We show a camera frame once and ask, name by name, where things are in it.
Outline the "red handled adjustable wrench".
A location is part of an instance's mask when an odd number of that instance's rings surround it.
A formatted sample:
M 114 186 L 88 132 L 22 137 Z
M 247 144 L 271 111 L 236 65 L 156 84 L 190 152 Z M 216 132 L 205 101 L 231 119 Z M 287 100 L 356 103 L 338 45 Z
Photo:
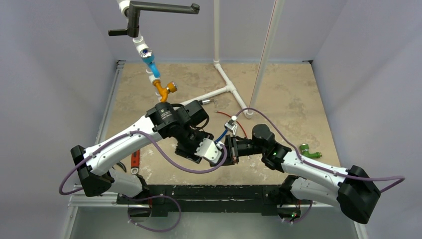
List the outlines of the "red handled adjustable wrench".
M 136 175 L 139 172 L 140 165 L 140 150 L 137 150 L 131 155 L 131 174 Z

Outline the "orange brass valve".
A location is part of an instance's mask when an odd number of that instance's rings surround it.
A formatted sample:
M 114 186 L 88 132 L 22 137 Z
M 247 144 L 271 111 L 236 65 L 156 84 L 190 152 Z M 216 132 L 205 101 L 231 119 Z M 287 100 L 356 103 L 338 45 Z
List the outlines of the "orange brass valve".
M 160 102 L 167 102 L 169 94 L 176 92 L 178 89 L 175 82 L 170 82 L 165 87 L 163 87 L 159 79 L 154 80 L 152 85 L 156 87 L 159 95 L 161 96 Z

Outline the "blue valve fitting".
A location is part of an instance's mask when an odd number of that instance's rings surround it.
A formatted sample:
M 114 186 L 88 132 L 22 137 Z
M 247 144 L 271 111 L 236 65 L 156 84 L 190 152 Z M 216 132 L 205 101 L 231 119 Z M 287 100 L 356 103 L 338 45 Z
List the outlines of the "blue valve fitting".
M 142 61 L 147 65 L 147 67 L 150 69 L 154 77 L 160 78 L 161 74 L 160 71 L 157 68 L 157 65 L 155 63 L 155 55 L 153 51 L 150 48 L 145 48 L 140 51 L 139 53 Z

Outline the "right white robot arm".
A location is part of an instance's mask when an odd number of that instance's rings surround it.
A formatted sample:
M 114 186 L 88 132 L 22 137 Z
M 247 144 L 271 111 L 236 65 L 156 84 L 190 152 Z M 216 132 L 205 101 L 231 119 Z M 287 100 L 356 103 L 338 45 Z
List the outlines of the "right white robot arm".
M 229 165 L 242 156 L 260 154 L 266 167 L 288 173 L 279 190 L 284 202 L 295 199 L 321 202 L 340 208 L 357 223 L 367 224 L 380 199 L 381 191 L 363 168 L 353 165 L 347 169 L 298 157 L 290 147 L 276 141 L 266 124 L 254 126 L 251 138 L 227 135 L 224 145 Z

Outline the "blue cable lock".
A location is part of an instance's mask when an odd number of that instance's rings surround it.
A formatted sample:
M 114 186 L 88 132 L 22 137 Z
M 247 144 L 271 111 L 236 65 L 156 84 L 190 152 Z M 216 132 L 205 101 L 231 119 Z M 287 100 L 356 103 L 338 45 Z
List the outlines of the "blue cable lock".
M 204 99 L 204 100 L 199 100 L 199 102 L 200 102 L 201 105 L 207 105 L 207 104 L 213 103 L 214 104 L 214 107 L 215 108 L 217 107 L 217 100 L 215 100 L 215 99 Z M 227 116 L 229 118 L 231 117 L 231 115 L 229 115 L 229 114 L 227 114 L 225 112 L 222 112 L 220 110 L 215 110 L 214 112 L 215 113 L 218 113 L 218 114 L 225 115 L 225 116 Z M 221 141 L 225 137 L 225 135 L 227 133 L 228 133 L 228 129 L 226 128 L 226 126 L 224 126 L 224 131 L 220 134 L 220 136 L 217 139 L 214 140 L 215 143 Z

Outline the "black pliers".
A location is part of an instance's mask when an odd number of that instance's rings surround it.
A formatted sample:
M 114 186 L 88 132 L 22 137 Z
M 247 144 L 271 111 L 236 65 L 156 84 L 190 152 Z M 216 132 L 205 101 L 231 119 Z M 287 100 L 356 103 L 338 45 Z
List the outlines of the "black pliers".
M 118 162 L 116 165 L 120 167 L 124 172 L 127 172 L 127 168 L 122 162 Z

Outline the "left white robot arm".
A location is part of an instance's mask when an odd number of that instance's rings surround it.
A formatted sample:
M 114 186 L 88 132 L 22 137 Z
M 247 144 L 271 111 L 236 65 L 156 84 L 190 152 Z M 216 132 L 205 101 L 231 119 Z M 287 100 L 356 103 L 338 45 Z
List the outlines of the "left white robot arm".
M 148 199 L 146 184 L 140 176 L 123 174 L 113 166 L 135 151 L 166 138 L 177 140 L 175 153 L 194 162 L 205 159 L 218 163 L 221 151 L 213 135 L 201 130 L 209 116 L 198 101 L 186 105 L 158 103 L 121 133 L 97 145 L 71 149 L 83 191 L 87 197 L 104 192 L 129 196 L 141 204 Z

